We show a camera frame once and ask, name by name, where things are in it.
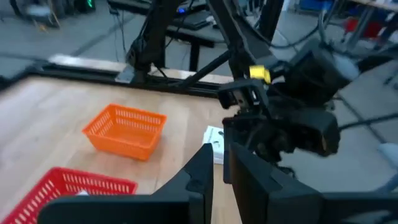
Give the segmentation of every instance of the plastic basket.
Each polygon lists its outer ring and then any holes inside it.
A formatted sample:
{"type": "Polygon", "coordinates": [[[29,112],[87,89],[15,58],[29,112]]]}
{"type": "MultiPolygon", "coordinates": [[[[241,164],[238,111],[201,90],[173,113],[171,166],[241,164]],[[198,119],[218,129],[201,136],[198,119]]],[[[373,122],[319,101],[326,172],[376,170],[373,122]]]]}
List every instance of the plastic basket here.
{"type": "Polygon", "coordinates": [[[110,104],[84,129],[98,150],[147,160],[159,143],[167,117],[110,104]]]}
{"type": "Polygon", "coordinates": [[[50,169],[19,202],[2,224],[36,223],[40,209],[49,201],[85,190],[89,195],[135,194],[137,183],[61,167],[50,169]]]}

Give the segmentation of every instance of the desk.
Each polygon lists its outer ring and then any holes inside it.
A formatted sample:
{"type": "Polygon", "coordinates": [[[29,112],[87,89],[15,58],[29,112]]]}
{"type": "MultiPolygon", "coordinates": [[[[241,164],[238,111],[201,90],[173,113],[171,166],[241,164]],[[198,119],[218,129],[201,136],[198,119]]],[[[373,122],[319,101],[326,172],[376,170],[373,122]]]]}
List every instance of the desk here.
{"type": "MultiPolygon", "coordinates": [[[[52,62],[121,71],[125,64],[58,55],[52,62]]],[[[165,70],[170,77],[190,72],[165,70]]],[[[208,82],[230,77],[208,75],[208,82]]],[[[208,125],[225,116],[218,100],[118,86],[29,77],[0,94],[0,220],[53,166],[70,167],[138,182],[151,194],[196,153],[208,125]],[[167,115],[160,144],[147,162],[96,151],[82,128],[109,103],[167,115]]],[[[213,223],[241,223],[232,186],[215,165],[213,223]]]]}
{"type": "MultiPolygon", "coordinates": [[[[139,1],[132,0],[108,0],[108,4],[117,10],[128,11],[134,14],[146,16],[149,5],[139,1]]],[[[189,70],[195,72],[198,70],[198,60],[200,54],[200,46],[213,48],[216,43],[224,42],[224,38],[219,30],[206,26],[200,30],[189,30],[168,26],[166,35],[170,38],[187,41],[191,44],[189,70]]],[[[165,67],[165,52],[162,52],[161,59],[157,63],[159,67],[165,67]]]]}
{"type": "Polygon", "coordinates": [[[379,3],[379,2],[374,2],[372,0],[350,0],[356,3],[364,4],[366,5],[365,10],[362,12],[361,17],[359,18],[358,25],[356,26],[355,31],[351,35],[351,37],[347,41],[347,48],[348,49],[353,49],[358,42],[358,40],[362,37],[364,31],[366,30],[369,21],[372,18],[372,15],[376,9],[384,9],[387,11],[391,12],[398,12],[398,3],[379,3]]]}

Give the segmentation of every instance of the yellow tag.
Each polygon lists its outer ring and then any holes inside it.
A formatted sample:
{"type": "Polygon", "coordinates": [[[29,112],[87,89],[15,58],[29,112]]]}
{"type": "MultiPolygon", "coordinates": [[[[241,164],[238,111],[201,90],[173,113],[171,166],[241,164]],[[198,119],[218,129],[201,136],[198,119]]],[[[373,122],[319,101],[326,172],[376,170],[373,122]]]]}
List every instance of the yellow tag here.
{"type": "Polygon", "coordinates": [[[262,65],[253,65],[249,67],[250,78],[263,79],[266,84],[271,84],[271,75],[262,65]]]}

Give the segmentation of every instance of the white paper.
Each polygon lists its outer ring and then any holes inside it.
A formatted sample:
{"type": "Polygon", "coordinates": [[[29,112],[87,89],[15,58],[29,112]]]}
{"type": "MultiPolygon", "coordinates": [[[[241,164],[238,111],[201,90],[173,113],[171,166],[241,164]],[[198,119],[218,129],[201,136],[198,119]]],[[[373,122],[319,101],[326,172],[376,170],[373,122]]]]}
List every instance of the white paper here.
{"type": "Polygon", "coordinates": [[[208,126],[202,144],[211,143],[215,164],[224,164],[224,129],[208,126]]]}

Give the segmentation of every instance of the wooden table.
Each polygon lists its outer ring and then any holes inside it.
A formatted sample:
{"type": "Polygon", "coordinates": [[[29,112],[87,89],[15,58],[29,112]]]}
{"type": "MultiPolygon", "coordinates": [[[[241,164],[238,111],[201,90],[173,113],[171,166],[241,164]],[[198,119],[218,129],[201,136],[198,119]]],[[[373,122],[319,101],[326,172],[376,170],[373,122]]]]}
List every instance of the wooden table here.
{"type": "MultiPolygon", "coordinates": [[[[58,55],[60,64],[121,71],[125,64],[58,55]]],[[[190,72],[165,70],[170,77],[190,72]]],[[[225,83],[230,77],[203,80],[225,83]]],[[[234,111],[216,99],[118,86],[30,77],[0,94],[0,220],[53,166],[69,167],[138,182],[138,194],[165,184],[201,147],[208,125],[219,126],[234,111]],[[159,147],[147,162],[96,151],[81,133],[109,103],[166,114],[159,147]]],[[[212,223],[241,223],[222,166],[215,165],[212,223]]]]}

